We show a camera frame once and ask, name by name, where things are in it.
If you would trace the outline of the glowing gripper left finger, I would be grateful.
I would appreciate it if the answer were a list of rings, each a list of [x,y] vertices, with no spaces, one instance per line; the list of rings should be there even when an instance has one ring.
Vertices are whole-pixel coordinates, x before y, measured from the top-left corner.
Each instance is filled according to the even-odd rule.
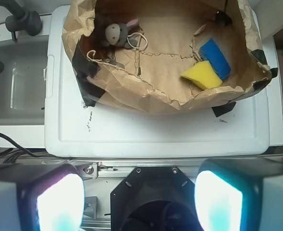
[[[79,231],[84,203],[71,164],[0,164],[0,231]]]

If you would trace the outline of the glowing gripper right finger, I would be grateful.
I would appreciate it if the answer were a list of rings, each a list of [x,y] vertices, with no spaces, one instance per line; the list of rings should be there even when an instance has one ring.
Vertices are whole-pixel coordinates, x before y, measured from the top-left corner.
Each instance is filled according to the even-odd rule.
[[[283,157],[209,158],[194,199],[205,231],[283,231]]]

